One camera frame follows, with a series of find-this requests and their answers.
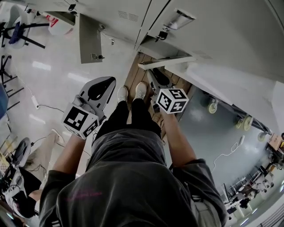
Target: chair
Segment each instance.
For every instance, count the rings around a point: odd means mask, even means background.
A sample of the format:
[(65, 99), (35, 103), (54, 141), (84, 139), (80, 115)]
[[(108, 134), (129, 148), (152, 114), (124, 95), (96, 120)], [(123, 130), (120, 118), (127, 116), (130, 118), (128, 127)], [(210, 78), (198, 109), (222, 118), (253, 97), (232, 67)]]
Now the chair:
[(49, 23), (32, 23), (26, 25), (27, 23), (27, 14), (18, 6), (13, 5), (10, 9), (10, 19), (7, 23), (7, 26), (1, 30), (1, 34), (3, 36), (1, 46), (5, 47), (4, 40), (9, 39), (9, 44), (11, 44), (14, 49), (20, 49), (24, 45), (28, 45), (27, 42), (44, 49), (44, 45), (28, 38), (27, 36), (31, 27), (49, 26)]
[[(18, 92), (20, 92), (21, 90), (23, 90), (24, 88), (20, 88), (19, 90), (15, 91), (12, 94), (9, 94), (10, 92), (13, 91), (13, 89), (10, 89), (8, 91), (6, 91), (6, 83), (8, 83), (9, 81), (16, 79), (17, 76), (11, 76), (9, 75), (6, 71), (5, 71), (5, 66), (7, 64), (8, 59), (11, 59), (12, 56), (9, 55), (6, 60), (3, 63), (3, 59), (5, 58), (5, 55), (3, 55), (1, 57), (1, 68), (0, 68), (0, 75), (1, 75), (1, 84), (0, 84), (0, 119), (6, 114), (6, 112), (11, 109), (12, 107), (16, 106), (17, 104), (19, 104), (20, 102), (16, 102), (15, 104), (13, 104), (12, 106), (8, 107), (8, 101), (9, 98), (12, 97), (13, 95), (17, 94)], [(4, 75), (7, 76), (9, 79), (8, 80), (4, 80)]]

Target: caster wheel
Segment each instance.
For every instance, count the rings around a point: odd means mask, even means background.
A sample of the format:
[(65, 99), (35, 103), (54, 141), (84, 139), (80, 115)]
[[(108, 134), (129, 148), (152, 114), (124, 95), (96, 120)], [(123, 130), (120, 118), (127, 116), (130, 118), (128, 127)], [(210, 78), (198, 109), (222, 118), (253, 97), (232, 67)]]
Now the caster wheel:
[(217, 111), (217, 104), (212, 102), (208, 105), (207, 109), (208, 109), (209, 113), (214, 114)]
[(244, 121), (243, 121), (243, 129), (244, 131), (249, 131), (251, 125), (250, 125), (250, 120), (252, 119), (251, 116), (246, 116), (244, 118)]
[(263, 142), (265, 140), (265, 136), (266, 136), (266, 133), (264, 132), (259, 133), (257, 136), (258, 141)]
[(239, 119), (238, 122), (236, 123), (236, 128), (239, 129), (242, 123), (243, 123), (243, 120)]

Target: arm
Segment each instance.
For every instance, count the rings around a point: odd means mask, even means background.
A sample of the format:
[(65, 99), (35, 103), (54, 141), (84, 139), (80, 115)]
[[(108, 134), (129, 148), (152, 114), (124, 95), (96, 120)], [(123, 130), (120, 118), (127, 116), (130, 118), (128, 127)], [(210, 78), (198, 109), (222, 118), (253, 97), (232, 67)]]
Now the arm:
[(31, 197), (32, 199), (34, 199), (35, 201), (39, 201), (42, 191), (43, 191), (42, 189), (35, 190), (35, 191), (31, 192), (28, 196)]
[(86, 140), (72, 135), (63, 152), (55, 162), (53, 169), (59, 172), (76, 174)]
[(166, 114), (161, 110), (169, 142), (170, 155), (175, 167), (185, 165), (196, 159), (196, 155), (182, 133), (174, 114)]

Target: wooden floor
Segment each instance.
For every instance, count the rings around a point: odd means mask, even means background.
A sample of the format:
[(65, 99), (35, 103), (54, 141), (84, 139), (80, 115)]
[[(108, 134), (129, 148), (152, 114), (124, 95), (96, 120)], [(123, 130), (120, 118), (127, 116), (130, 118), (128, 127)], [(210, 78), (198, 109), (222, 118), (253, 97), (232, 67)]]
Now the wooden floor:
[[(146, 103), (148, 107), (148, 111), (150, 112), (153, 121), (157, 122), (159, 125), (161, 125), (161, 121), (163, 120), (160, 113), (154, 113), (153, 108), (150, 105), (150, 97), (153, 95), (153, 91), (149, 85), (149, 81), (146, 75), (146, 71), (138, 67), (138, 63), (150, 61), (152, 57), (145, 55), (143, 53), (138, 53), (132, 63), (132, 66), (130, 68), (130, 71), (128, 73), (128, 76), (126, 78), (124, 86), (128, 89), (128, 107), (131, 108), (131, 103), (135, 97), (135, 88), (140, 82), (144, 82), (147, 85), (147, 93), (144, 98), (144, 102)], [(159, 70), (163, 71), (164, 74), (170, 76), (173, 80), (173, 82), (176, 84), (176, 88), (183, 88), (186, 94), (188, 94), (191, 83), (184, 80), (183, 78), (180, 78), (179, 76), (172, 74), (168, 70), (165, 70), (163, 68), (159, 68)], [(162, 138), (165, 135), (165, 130), (162, 127)]]

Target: gray t-shirt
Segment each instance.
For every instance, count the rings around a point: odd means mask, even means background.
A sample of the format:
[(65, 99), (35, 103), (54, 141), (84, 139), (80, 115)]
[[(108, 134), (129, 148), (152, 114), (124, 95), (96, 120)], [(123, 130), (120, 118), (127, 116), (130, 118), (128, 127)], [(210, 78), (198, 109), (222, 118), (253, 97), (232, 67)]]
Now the gray t-shirt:
[(170, 171), (153, 132), (122, 129), (93, 144), (86, 172), (51, 170), (40, 200), (40, 226), (198, 226), (190, 201), (209, 201), (222, 226), (226, 210), (202, 159)]

